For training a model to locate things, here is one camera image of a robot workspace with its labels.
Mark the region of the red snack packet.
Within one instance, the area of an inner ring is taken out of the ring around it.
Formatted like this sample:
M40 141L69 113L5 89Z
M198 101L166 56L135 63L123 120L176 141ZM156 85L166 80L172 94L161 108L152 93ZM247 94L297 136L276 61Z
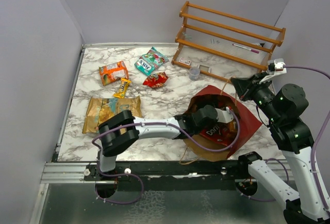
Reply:
M237 128L230 124L217 123L213 127L204 129L200 136L214 143L224 146L230 145L237 135Z

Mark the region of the teal Fox's candy packet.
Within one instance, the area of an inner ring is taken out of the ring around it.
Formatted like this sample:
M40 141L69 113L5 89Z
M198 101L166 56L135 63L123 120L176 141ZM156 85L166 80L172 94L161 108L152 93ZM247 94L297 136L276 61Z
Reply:
M146 54L139 57L134 66L138 71L149 76L168 61L165 55L160 53L155 47L152 47Z

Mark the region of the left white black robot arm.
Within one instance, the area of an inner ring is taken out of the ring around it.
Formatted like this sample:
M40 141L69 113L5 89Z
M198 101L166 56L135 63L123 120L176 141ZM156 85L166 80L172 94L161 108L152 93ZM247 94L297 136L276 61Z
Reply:
M131 111L124 110L98 126L101 152L96 174L103 180L110 179L116 167L117 156L137 140L187 139L217 123L218 119L218 109L211 105L206 105L194 113L161 120L134 117Z

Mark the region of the small red chips packet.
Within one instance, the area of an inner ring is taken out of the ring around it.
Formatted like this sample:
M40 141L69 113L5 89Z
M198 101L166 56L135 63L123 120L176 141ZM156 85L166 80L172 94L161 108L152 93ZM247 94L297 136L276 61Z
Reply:
M152 89L160 88L163 87L167 79L168 76L165 72L155 73L149 75L143 82L143 85L148 86Z

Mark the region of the red paper bag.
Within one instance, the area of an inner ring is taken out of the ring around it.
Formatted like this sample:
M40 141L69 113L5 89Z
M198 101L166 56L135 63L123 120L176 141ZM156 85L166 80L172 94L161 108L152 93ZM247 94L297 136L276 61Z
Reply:
M222 89L219 89L213 85L208 85L196 93L191 98L188 109L185 113L193 113L205 105L211 105L219 109L229 107L233 110L238 118L238 121L233 120L228 124L237 128L237 135L233 142L228 146L217 144L205 139L200 136L200 133L192 136L196 141L195 143L190 139L184 139L186 150L192 151L198 159L205 159L211 162L228 159L239 148L241 148L261 126L261 122L247 107L224 92ZM217 123L211 123L204 129L213 127L216 124Z

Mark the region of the orange snack packet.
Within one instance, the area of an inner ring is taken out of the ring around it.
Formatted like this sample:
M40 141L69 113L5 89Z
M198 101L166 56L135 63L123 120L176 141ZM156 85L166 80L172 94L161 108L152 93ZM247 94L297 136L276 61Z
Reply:
M129 74L124 61L104 65L98 68L103 86L116 82L121 78L129 79Z

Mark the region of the yellow M&Ms packet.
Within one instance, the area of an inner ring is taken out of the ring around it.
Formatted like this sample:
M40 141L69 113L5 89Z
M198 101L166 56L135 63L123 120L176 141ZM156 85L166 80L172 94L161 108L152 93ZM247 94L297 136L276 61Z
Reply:
M128 86L131 84L131 81L126 78L121 78L121 85L117 92L113 94L115 98L125 98Z

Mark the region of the gold chips bag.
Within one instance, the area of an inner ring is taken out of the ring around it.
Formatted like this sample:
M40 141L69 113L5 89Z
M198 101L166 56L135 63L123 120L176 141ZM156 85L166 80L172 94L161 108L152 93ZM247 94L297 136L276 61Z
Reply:
M141 99L136 98L90 98L82 133L97 133L98 126L124 110L142 117Z

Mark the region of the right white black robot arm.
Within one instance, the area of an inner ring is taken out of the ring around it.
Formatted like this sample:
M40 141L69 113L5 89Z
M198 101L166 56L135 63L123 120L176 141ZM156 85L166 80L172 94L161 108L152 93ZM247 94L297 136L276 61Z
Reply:
M329 223L328 194L322 182L316 182L315 159L311 158L314 140L310 129L300 116L308 107L302 87L288 83L273 94L271 80L266 72L250 78L232 78L241 101L253 101L269 120L269 131L282 151L294 177L296 189L292 189L258 157L256 153L243 155L246 161L237 165L242 178L252 176L271 194L283 210L287 223Z

